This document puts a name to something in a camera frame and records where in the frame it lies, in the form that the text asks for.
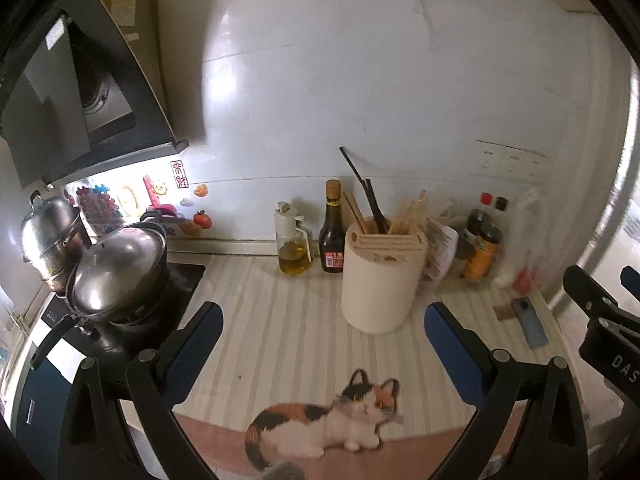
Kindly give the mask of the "black chopstick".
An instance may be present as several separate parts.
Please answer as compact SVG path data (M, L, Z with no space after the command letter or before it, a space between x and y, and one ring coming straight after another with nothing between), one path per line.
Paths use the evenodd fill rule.
M349 166L350 170L352 170L352 173L354 174L356 180L359 182L360 186L362 187L364 195L367 197L366 186L364 185L364 180L366 180L366 179L363 179L363 177L360 176L360 173L357 170L357 168L354 165L354 163L352 162L352 160L350 159L349 154L347 154L346 148L344 148L344 146L340 146L338 148L338 150L342 154L342 156L345 159L345 162Z

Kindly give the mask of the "blue smartphone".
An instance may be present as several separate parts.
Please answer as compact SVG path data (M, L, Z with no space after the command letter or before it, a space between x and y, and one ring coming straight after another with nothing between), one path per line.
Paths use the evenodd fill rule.
M548 336L538 318L535 307L528 297L514 298L511 307L521 325L524 337L532 350L546 346Z

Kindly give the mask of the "small brown card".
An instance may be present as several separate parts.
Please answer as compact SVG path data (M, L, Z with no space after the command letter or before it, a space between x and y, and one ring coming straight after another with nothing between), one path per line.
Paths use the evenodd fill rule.
M496 304L492 307L492 310L494 310L496 319L499 322L504 322L507 320L512 320L512 318L516 318L514 307L512 307L510 304Z

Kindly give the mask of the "black cap condiment bottle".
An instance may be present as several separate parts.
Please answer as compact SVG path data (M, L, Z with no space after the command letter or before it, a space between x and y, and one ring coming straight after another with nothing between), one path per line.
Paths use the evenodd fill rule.
M508 208L508 205L509 205L509 201L505 197L498 196L496 198L495 208L497 210L506 211L506 208Z

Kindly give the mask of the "black induction cooktop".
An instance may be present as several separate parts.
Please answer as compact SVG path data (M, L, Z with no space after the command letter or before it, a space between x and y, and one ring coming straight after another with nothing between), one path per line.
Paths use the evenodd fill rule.
M89 282L75 269L65 297L44 311L50 332L38 351L50 352L62 340L86 356L129 356L156 348L178 326L204 271L197 263L163 261L147 276Z

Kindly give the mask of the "red cap condiment bottle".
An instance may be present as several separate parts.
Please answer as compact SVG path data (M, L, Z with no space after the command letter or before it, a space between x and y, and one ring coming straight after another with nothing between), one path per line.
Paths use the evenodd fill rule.
M492 196L490 193L486 193L484 192L481 196L480 196L480 202L484 205L484 206L490 206L492 204L492 201L494 200L494 196Z

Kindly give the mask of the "paper packet beside holder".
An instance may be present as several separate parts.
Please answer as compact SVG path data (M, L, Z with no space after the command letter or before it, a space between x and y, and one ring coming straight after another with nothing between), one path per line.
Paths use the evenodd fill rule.
M446 278L457 252L459 234L450 226L425 220L424 234L427 238L425 275L434 282Z

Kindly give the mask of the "striped cat placemat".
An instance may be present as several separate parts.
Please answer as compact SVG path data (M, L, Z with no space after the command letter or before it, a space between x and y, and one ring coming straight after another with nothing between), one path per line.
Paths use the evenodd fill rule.
M280 402L325 404L355 370L374 382L396 378L401 424L385 426L382 446L352 454L332 450L307 460L311 479L425 479L462 433L473 410L428 343L424 310L441 301L490 348L508 350L522 362L547 363L567 356L559 327L539 294L532 301L547 343L530 348L517 320L501 321L495 310L508 292L446 282L423 285L399 330L367 335L343 318L342 279L314 266L287 276L271 257L211 256L190 309L205 301L224 311L224 332L186 402L180 424L214 473L223 479L256 474L244 450L244 432L254 417Z

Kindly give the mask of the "stainless steel steamer pot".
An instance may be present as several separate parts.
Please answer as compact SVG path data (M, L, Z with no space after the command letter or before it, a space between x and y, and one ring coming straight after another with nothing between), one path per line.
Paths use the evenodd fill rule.
M75 266L91 247L81 210L64 197L43 198L38 191L29 196L29 205L21 224L23 260L64 298Z

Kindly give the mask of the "cream cylindrical utensil holder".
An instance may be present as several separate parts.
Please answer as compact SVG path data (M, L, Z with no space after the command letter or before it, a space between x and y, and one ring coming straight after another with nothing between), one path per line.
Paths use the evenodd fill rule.
M372 335L408 318L425 266L428 241L410 234L366 234L354 222L345 238L341 309L346 322Z

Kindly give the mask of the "wooden chopstick in holder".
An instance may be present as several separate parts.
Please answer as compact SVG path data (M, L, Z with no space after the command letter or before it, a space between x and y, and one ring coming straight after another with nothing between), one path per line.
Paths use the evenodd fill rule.
M407 196L405 196L400 201L396 214L393 215L392 221L390 222L390 227L387 230L388 234L395 235L399 233L402 227L402 222L404 222L406 210L409 206L410 206L410 200L408 199Z

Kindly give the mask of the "dark chopstick in holder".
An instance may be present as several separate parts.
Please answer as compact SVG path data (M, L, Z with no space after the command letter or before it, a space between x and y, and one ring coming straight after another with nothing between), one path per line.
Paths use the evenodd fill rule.
M364 185L366 186L367 199L373 214L375 225L378 228L378 232L380 234L386 234L388 232L388 222L378 206L378 200L376 199L371 180L364 180Z

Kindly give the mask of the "glass oil dispenser bottle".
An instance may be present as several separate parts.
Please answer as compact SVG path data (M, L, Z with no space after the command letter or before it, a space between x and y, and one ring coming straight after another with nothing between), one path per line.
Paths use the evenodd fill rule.
M277 203L273 222L279 266L284 274L301 274L311 266L311 234L303 221L304 216L292 204Z

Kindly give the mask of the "dark soy sauce bottle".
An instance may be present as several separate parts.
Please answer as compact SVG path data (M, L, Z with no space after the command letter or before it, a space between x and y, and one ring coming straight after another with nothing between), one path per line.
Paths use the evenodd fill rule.
M342 273L344 269L344 251L346 231L342 213L341 181L326 181L326 215L320 230L318 244L321 266L324 272Z

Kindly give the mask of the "orange fruit wall sticker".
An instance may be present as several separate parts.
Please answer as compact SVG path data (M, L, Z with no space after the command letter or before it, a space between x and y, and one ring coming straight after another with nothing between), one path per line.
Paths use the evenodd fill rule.
M209 230L213 227L213 220L205 210L197 211L193 215L192 221L203 230Z

